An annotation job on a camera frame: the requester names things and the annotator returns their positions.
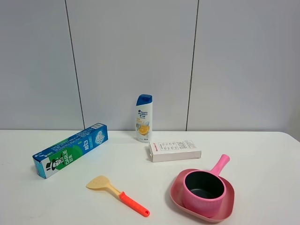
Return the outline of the white shampoo bottle blue cap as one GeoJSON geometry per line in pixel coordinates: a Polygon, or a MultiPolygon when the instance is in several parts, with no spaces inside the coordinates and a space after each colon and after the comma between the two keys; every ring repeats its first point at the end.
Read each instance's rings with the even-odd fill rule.
{"type": "Polygon", "coordinates": [[[137,140],[148,143],[152,135],[153,98],[141,94],[136,102],[135,131],[137,140]]]}

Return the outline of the pink square plate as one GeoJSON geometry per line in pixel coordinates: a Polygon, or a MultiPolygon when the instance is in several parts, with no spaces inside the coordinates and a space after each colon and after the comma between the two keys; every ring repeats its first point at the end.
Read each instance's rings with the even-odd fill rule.
{"type": "Polygon", "coordinates": [[[178,176],[174,180],[174,182],[170,188],[170,196],[171,196],[173,203],[180,210],[182,210],[194,217],[197,217],[204,221],[210,222],[210,223],[219,223],[219,222],[222,222],[222,221],[226,220],[227,218],[229,218],[232,214],[233,207],[234,207],[235,191],[234,191],[233,186],[230,184],[230,182],[228,182],[225,178],[223,178],[221,176],[220,176],[220,179],[225,183],[227,192],[226,192],[226,195],[224,196],[221,207],[215,216],[208,218],[208,217],[197,214],[197,213],[185,208],[185,206],[182,202],[183,180],[187,173],[193,172],[193,171],[196,171],[196,169],[183,170],[182,172],[180,172],[178,174],[178,176]]]}

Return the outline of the white cardboard box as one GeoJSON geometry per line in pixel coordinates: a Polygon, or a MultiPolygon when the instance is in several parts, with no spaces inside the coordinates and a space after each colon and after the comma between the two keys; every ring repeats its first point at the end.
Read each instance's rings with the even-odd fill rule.
{"type": "Polygon", "coordinates": [[[192,140],[150,142],[152,162],[176,161],[201,158],[202,151],[192,140]]]}

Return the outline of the Darlie toothpaste box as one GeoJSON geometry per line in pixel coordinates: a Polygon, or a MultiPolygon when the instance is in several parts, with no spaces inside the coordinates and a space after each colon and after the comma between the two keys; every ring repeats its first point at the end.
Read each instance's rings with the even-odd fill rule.
{"type": "Polygon", "coordinates": [[[107,125],[97,123],[33,155],[37,174],[47,179],[108,140],[107,125]]]}

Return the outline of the pink toy saucepan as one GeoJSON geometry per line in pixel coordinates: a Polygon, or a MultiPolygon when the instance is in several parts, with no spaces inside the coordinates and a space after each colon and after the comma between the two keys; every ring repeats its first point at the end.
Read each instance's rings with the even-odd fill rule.
{"type": "Polygon", "coordinates": [[[182,201],[186,209],[207,218],[218,213],[227,194],[219,175],[229,161],[230,157],[223,154],[211,170],[195,170],[185,175],[182,201]]]}

